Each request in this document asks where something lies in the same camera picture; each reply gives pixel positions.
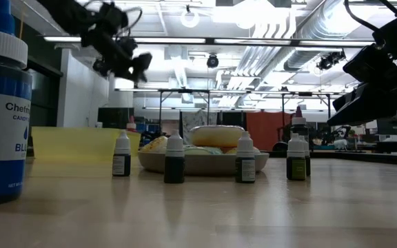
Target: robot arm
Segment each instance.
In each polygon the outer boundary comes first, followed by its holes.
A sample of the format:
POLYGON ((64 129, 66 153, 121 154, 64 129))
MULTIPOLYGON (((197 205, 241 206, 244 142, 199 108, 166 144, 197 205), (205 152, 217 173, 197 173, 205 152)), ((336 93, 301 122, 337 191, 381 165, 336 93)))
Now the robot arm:
POLYGON ((115 77, 129 79, 138 83, 146 81, 144 71, 150 66, 151 54, 141 54, 133 58, 133 50, 137 48, 134 39, 127 36, 120 37, 124 30, 130 31, 132 25, 128 23, 127 11, 111 3, 102 3, 98 12, 87 10, 75 0, 37 0, 52 18, 68 34, 79 35, 81 45, 93 48, 102 56, 103 76, 114 73, 115 77))
POLYGON ((397 9, 387 0, 380 0, 396 18, 381 28, 354 16, 353 19, 372 29, 375 43, 364 47, 344 66, 344 71, 360 81, 360 85, 333 102, 336 114, 329 125, 360 125, 376 118, 391 117, 397 110, 397 9))

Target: monitor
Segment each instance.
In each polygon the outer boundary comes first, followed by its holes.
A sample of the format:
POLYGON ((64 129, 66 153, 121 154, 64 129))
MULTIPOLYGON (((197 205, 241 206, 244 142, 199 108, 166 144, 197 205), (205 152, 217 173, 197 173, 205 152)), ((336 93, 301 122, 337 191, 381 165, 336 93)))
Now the monitor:
POLYGON ((397 135, 397 113, 391 118, 380 118, 376 120, 378 134, 397 135))

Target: white bowl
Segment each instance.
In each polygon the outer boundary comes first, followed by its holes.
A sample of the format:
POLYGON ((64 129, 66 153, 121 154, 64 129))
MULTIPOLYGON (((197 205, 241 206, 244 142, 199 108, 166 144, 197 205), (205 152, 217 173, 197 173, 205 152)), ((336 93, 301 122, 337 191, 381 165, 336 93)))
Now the white bowl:
MULTIPOLYGON (((269 154, 255 155, 255 170, 261 171, 269 154)), ((235 154, 228 155, 185 155, 185 175, 189 176, 231 176, 235 173, 235 154)), ((139 152, 142 167, 150 172, 165 171, 165 154, 139 152)))

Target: dark bottle label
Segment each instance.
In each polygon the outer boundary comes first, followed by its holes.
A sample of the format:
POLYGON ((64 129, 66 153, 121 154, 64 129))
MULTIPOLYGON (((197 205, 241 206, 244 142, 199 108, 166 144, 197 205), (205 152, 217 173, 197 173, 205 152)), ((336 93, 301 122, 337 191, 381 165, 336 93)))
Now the dark bottle label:
POLYGON ((131 173, 131 156, 115 154, 113 156, 113 176, 129 176, 131 173))
POLYGON ((305 180, 306 179, 306 160, 305 158, 287 158, 287 179, 305 180))
POLYGON ((164 183, 183 183, 185 182, 185 158, 184 157, 165 157, 164 183))
POLYGON ((255 183, 255 158, 237 158, 235 160, 235 181, 237 183, 255 183))
POLYGON ((310 157, 306 156, 306 176, 310 176, 311 168, 310 168, 310 157))

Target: wooden tabletop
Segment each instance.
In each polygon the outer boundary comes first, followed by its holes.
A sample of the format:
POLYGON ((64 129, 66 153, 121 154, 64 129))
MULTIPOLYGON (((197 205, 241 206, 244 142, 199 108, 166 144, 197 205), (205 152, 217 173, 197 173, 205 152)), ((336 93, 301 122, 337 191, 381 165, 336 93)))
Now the wooden tabletop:
POLYGON ((289 182, 271 158, 253 185, 50 167, 35 162, 22 197, 0 205, 0 248, 397 248, 397 165, 312 159, 312 177, 289 182))

